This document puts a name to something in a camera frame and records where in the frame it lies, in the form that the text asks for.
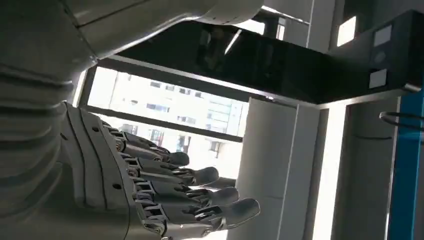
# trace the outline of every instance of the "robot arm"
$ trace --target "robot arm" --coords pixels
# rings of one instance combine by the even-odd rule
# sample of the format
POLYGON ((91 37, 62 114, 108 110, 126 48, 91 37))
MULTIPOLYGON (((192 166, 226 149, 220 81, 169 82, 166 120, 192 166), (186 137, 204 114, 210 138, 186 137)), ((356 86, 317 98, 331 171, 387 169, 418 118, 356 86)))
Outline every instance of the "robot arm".
MULTIPOLYGON (((69 118, 62 101, 73 89, 72 78, 98 59, 181 21, 235 24, 253 17, 262 4, 263 0, 1 1, 0 226, 27 217, 62 183, 65 173, 57 162, 69 151, 61 136, 62 121, 69 118)), ((66 208, 66 202, 59 205, 66 208)), ((45 221, 41 225, 55 222, 50 210, 40 218, 45 221)))
POLYGON ((251 19, 263 0, 67 0, 77 27, 102 59, 182 21, 232 25, 251 19))

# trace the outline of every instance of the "white label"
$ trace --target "white label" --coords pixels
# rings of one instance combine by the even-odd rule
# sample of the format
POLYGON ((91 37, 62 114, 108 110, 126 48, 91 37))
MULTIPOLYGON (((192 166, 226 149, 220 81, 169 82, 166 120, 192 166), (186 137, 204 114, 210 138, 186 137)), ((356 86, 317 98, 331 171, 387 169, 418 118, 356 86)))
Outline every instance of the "white label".
POLYGON ((378 88, 386 85, 387 69, 375 71, 369 75, 369 88, 378 88))
POLYGON ((376 31, 374 34, 374 47, 377 47, 378 45, 381 45, 390 41, 391 37, 392 37, 392 25, 389 25, 383 29, 376 31))

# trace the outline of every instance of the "blue post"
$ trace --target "blue post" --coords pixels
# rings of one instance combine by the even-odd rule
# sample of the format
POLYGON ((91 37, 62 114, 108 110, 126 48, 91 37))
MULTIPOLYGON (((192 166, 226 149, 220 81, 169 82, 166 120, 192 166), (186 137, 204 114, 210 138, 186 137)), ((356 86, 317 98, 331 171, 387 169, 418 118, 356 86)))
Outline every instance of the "blue post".
MULTIPOLYGON (((423 92, 403 96, 400 112, 422 116, 423 92)), ((400 118, 399 121, 401 124, 421 126, 418 119, 400 118)), ((419 131, 398 128, 388 226, 389 240, 414 240, 420 148, 419 131)))

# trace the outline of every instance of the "glass window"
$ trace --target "glass window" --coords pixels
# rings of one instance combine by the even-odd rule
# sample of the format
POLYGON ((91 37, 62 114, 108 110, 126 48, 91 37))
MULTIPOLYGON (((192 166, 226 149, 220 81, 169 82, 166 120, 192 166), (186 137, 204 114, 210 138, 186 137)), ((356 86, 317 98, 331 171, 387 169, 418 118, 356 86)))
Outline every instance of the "glass window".
POLYGON ((241 28, 241 29, 245 29, 260 35, 264 34, 265 31, 265 23, 263 22, 259 22, 259 21, 255 21, 252 19, 249 19, 247 21, 235 24, 234 26, 241 28))
POLYGON ((338 28, 337 47, 352 41, 355 38, 355 30, 357 25, 357 17, 345 21, 338 28))
POLYGON ((156 145, 160 146, 162 145, 162 141, 164 139, 164 132, 163 131, 158 131, 158 130, 154 130, 154 129, 150 129, 149 130, 149 134, 150 134, 150 141, 154 142, 156 145))
POLYGON ((122 126, 118 127, 117 129, 122 132, 137 135, 139 127, 130 124, 122 124, 122 126))
POLYGON ((185 95, 190 95, 191 91, 190 91, 190 89, 180 87, 179 88, 179 93, 180 94, 185 94, 185 95))
POLYGON ((151 81, 150 86, 155 87, 155 88, 161 88, 161 83, 157 82, 157 81, 151 81))
POLYGON ((284 25, 278 25, 278 30, 277 30, 277 39, 278 40, 284 40, 284 30, 286 29, 286 27, 284 25))
POLYGON ((178 116, 177 120, 183 123, 196 124, 196 119, 188 116, 178 116))
POLYGON ((167 106, 161 106, 161 105, 156 105, 156 104, 150 104, 147 103, 146 108, 148 109, 152 109, 152 110, 156 110, 159 112, 164 112, 164 113, 169 113, 170 112, 170 108, 167 106))
POLYGON ((165 89, 168 90, 168 91, 174 91, 175 90, 175 86, 168 84, 168 85, 166 85, 165 89))
POLYGON ((236 179, 239 174, 243 146, 240 142, 225 141, 116 117, 96 115, 112 127, 129 129, 132 131, 130 133, 152 140, 172 153, 187 153, 190 157, 188 168, 199 170, 215 167, 221 177, 230 179, 236 179))
POLYGON ((210 125, 208 130, 239 137, 244 135, 249 109, 247 102, 102 67, 94 76, 88 105, 175 124, 188 123, 199 129, 210 125), (157 88, 152 83, 165 87, 157 88))

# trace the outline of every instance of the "black panel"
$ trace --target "black panel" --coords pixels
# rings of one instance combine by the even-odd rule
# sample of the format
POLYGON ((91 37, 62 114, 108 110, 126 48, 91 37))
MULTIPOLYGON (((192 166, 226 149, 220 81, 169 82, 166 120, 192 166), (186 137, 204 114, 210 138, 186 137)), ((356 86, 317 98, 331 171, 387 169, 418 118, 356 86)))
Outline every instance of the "black panel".
POLYGON ((313 104, 364 102, 421 88, 423 23, 409 11, 328 54, 243 30, 225 54, 239 28, 186 22, 120 55, 313 104), (375 31, 389 25, 391 40, 374 47, 375 31), (369 89, 382 69, 386 85, 369 89))

